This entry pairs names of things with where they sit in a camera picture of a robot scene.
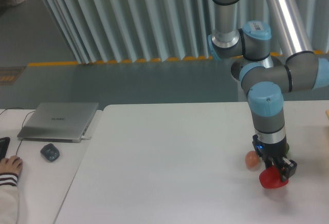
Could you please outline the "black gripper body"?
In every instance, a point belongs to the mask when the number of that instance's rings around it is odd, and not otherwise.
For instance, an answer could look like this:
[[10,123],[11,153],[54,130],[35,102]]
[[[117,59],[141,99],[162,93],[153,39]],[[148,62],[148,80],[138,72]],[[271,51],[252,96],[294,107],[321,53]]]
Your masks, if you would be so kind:
[[260,141],[258,139],[258,135],[254,135],[252,138],[254,150],[256,154],[262,158],[266,168],[272,165],[274,165],[277,169],[284,167],[283,158],[286,157],[287,154],[286,137],[274,144],[268,144]]

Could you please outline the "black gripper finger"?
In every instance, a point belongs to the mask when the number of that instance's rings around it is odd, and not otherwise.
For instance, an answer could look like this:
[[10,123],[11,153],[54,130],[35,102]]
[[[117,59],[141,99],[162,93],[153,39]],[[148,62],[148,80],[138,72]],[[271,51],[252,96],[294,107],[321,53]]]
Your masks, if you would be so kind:
[[272,159],[275,172],[278,173],[281,182],[287,181],[296,172],[296,162],[287,157],[274,157]]

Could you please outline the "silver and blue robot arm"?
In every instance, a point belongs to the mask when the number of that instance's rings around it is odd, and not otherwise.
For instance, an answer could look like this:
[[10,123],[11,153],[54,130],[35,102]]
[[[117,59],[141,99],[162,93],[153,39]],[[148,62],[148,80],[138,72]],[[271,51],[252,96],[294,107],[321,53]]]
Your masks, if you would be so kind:
[[265,163],[260,182],[285,184],[296,172],[297,163],[287,157],[283,94],[328,86],[328,60],[315,56],[295,0],[266,0],[286,57],[284,65],[271,67],[264,64],[271,59],[270,27],[249,21],[238,28],[240,0],[212,1],[215,26],[208,36],[212,56],[225,59],[241,55],[247,62],[239,72],[239,81],[252,115],[252,144]]

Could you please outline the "person's hand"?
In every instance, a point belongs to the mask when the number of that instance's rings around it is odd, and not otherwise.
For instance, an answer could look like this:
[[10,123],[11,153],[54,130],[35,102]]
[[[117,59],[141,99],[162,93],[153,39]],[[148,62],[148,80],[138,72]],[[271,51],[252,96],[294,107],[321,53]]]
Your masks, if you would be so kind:
[[3,158],[0,163],[1,174],[11,174],[19,176],[23,168],[23,160],[18,156]]

